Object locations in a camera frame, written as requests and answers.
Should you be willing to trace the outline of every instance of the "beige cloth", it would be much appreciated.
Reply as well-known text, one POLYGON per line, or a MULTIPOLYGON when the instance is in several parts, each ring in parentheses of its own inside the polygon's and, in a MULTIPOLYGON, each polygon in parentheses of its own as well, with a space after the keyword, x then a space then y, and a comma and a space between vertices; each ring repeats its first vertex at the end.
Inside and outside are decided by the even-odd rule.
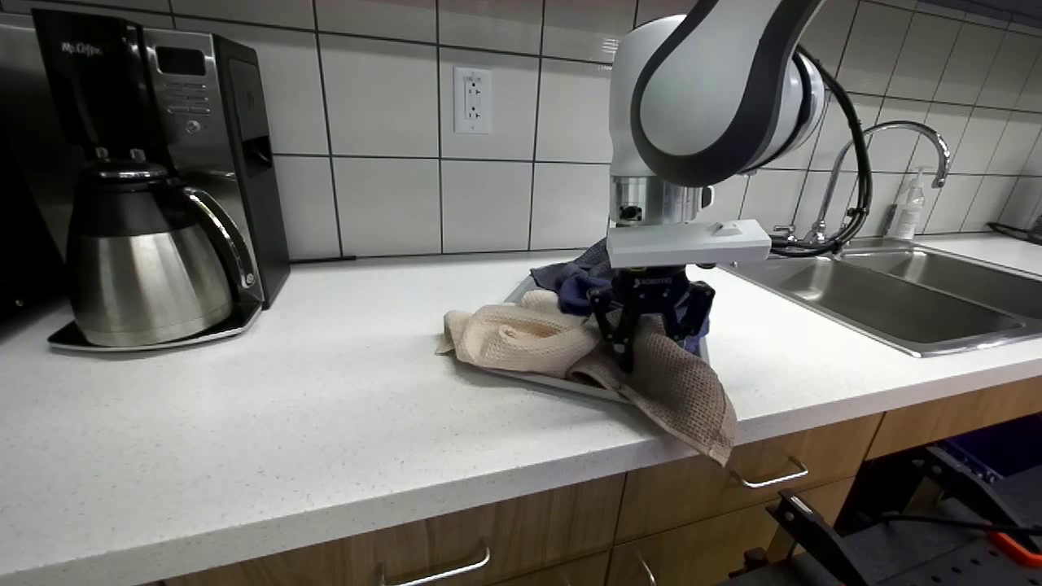
POLYGON ((548 290, 525 293, 517 306, 447 313, 447 340, 455 361, 474 369, 594 380, 703 456, 731 461, 737 411, 717 370, 650 324, 634 337, 633 370, 615 364, 594 327, 564 317, 548 290))

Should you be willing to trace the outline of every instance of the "backsplash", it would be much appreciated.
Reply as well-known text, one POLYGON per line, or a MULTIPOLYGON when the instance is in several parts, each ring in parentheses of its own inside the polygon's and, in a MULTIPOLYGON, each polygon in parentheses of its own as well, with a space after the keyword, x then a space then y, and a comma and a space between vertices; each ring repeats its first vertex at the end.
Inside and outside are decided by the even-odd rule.
MULTIPOLYGON (((0 6, 6 20, 27 20, 37 4, 0 6)), ((603 238, 615 44, 691 0, 74 6, 226 34, 256 49, 290 250, 320 262, 585 247, 603 238), (455 70, 491 73, 491 133, 455 133, 455 70)), ((1012 189, 1042 187, 1038 31, 914 0, 827 0, 805 46, 840 73, 863 124, 925 120, 954 149, 947 187, 925 201, 925 232, 983 232, 1012 189)), ((752 181, 731 181, 706 215, 809 232, 843 143, 843 118, 830 109, 820 133, 752 181)), ((906 130, 875 133, 869 155, 875 204, 863 236, 878 232, 908 174, 934 174, 932 143, 906 130)), ((837 189, 849 200, 853 163, 837 189)))

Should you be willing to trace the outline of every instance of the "electrical outlet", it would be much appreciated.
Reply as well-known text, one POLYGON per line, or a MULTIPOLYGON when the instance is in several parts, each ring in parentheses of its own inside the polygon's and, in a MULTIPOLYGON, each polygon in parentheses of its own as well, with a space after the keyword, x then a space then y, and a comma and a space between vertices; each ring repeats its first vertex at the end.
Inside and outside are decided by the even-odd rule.
POLYGON ((490 70, 455 70, 455 133, 491 133, 490 70))

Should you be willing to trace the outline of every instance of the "faucet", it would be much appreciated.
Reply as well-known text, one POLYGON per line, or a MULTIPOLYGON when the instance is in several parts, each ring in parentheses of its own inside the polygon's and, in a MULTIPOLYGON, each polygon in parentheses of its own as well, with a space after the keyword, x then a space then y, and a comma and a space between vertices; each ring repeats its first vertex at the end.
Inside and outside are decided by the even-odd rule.
MULTIPOLYGON (((937 174, 934 174, 934 183, 932 183, 932 187, 940 189, 940 187, 947 183, 947 171, 952 171, 952 149, 947 149, 945 137, 940 137, 934 128, 917 124, 917 120, 884 120, 884 124, 865 128, 863 137, 869 137, 869 133, 875 133, 875 130, 890 130, 890 128, 914 130, 914 133, 922 133, 925 140, 934 143, 934 149, 937 149, 937 174)), ((840 149, 840 157, 837 157, 837 163, 834 163, 834 174, 830 174, 830 181, 827 181, 827 189, 823 189, 817 220, 813 220, 810 232, 805 236, 805 241, 810 241, 810 246, 823 246, 823 241, 827 241, 827 236, 823 236, 823 220, 827 220, 827 208, 834 204, 837 181, 840 181, 840 171, 843 171, 843 160, 847 160, 849 147, 853 147, 853 143, 847 143, 847 147, 840 149)))

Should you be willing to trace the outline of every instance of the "stainless steel carafe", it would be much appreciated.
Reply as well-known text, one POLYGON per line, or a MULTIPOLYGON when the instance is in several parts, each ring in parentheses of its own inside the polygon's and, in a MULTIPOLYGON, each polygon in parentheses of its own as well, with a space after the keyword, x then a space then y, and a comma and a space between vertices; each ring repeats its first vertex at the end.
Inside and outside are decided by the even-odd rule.
POLYGON ((229 215, 163 166, 82 174, 68 281, 78 330, 109 350, 188 340, 265 297, 229 215))

